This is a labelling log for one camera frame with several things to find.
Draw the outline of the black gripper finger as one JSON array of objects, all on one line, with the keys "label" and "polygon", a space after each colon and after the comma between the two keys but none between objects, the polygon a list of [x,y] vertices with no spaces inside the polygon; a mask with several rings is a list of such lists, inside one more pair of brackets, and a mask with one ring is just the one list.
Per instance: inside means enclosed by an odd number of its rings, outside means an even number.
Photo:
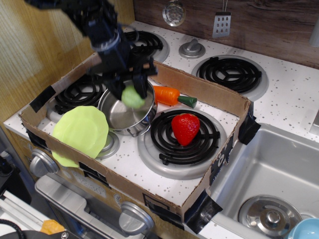
[{"label": "black gripper finger", "polygon": [[118,100],[122,99],[122,93],[125,89],[125,84],[119,75],[114,74],[102,74],[102,79],[107,89],[113,94]]},{"label": "black gripper finger", "polygon": [[140,72],[133,73],[132,78],[134,88],[136,92],[142,99],[147,97],[147,90],[148,90],[148,76],[147,74],[143,74]]}]

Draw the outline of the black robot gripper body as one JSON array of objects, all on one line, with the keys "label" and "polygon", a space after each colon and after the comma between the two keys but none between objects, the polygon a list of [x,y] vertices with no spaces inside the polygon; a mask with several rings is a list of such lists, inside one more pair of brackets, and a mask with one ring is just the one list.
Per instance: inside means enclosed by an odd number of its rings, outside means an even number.
[{"label": "black robot gripper body", "polygon": [[152,58],[132,54],[130,43],[125,37],[91,37],[90,44],[100,62],[88,68],[88,75],[99,75],[105,80],[129,80],[158,73]]}]

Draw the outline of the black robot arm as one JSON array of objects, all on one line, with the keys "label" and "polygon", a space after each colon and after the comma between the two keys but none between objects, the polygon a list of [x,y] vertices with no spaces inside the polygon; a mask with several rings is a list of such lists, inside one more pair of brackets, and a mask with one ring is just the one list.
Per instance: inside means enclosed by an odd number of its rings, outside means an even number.
[{"label": "black robot arm", "polygon": [[157,74],[157,69],[152,57],[134,54],[133,42],[123,33],[111,3],[107,0],[28,0],[27,4],[40,10],[62,10],[82,35],[89,38],[101,62],[89,68],[87,74],[101,75],[117,99],[122,98],[124,82],[128,80],[142,99],[147,97],[148,76]]}]

